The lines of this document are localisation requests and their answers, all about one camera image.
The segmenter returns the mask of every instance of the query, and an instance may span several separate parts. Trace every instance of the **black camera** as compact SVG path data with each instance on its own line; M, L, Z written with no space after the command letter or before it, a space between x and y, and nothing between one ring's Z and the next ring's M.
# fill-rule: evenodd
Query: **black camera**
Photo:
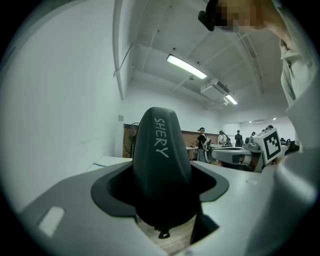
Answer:
M231 20L223 19L222 10L216 9L217 3L218 0L210 0L206 5L205 11L199 12L198 20L211 32L215 30L215 27L229 32L237 31Z
M198 20L205 25L205 27L209 30L209 31L214 31L215 30L215 25L211 23L211 21L208 19L208 16L206 14L206 12L204 10L199 12L198 15Z

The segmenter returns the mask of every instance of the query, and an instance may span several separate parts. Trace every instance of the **ceiling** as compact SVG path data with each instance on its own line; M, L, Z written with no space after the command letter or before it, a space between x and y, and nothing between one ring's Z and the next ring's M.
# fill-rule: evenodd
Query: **ceiling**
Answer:
M201 94L201 86L211 79L224 84L239 106L281 92L279 39L267 29L224 32L215 28L210 32L198 21L199 11L205 9L203 0L150 0L134 49L134 76L167 83L171 90L188 91L205 108L234 107L225 106L218 91L213 98ZM169 54L208 77L190 80L189 72L167 62Z

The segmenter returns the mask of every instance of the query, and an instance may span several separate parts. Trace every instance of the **white table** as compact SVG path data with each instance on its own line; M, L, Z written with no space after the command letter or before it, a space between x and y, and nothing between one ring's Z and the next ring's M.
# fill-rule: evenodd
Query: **white table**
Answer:
M96 161L93 166L87 171L91 172L97 169L101 169L107 166L113 166L120 163L126 163L132 161L132 158L122 158L122 157L113 157L113 156L103 156L98 161Z

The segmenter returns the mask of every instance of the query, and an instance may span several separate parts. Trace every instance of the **ceiling duct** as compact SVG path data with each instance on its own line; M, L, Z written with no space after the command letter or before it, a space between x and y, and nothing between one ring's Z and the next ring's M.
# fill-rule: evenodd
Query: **ceiling duct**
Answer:
M218 80L212 79L209 83L201 86L201 94L211 100L222 100L225 95L229 94L229 90Z

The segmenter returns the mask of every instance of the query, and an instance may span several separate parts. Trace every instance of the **wooden floor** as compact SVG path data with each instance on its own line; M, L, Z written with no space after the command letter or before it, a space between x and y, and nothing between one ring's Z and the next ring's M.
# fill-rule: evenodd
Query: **wooden floor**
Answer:
M170 237L166 239L159 239L159 231L155 231L154 227L149 226L142 219L137 216L139 228L160 248L169 254L175 254L190 245L191 234L194 229L196 216L188 222L170 229Z

